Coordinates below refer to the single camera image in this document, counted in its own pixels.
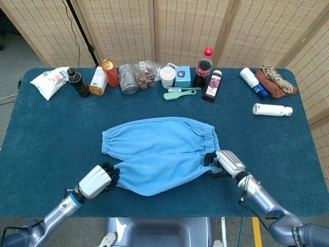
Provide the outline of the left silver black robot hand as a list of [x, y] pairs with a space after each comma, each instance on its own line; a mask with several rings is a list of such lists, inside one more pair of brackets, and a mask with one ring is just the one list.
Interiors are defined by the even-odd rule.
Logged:
[[75, 191], [87, 199], [113, 189], [120, 179], [120, 169], [109, 162], [96, 165], [76, 186]]

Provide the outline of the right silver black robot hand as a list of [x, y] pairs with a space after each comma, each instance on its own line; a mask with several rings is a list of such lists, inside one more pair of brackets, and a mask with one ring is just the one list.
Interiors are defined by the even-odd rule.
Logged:
[[245, 165], [232, 151], [218, 150], [207, 153], [204, 157], [204, 166], [210, 166], [214, 161], [216, 165], [207, 172], [213, 178], [231, 177], [239, 182], [247, 175]]

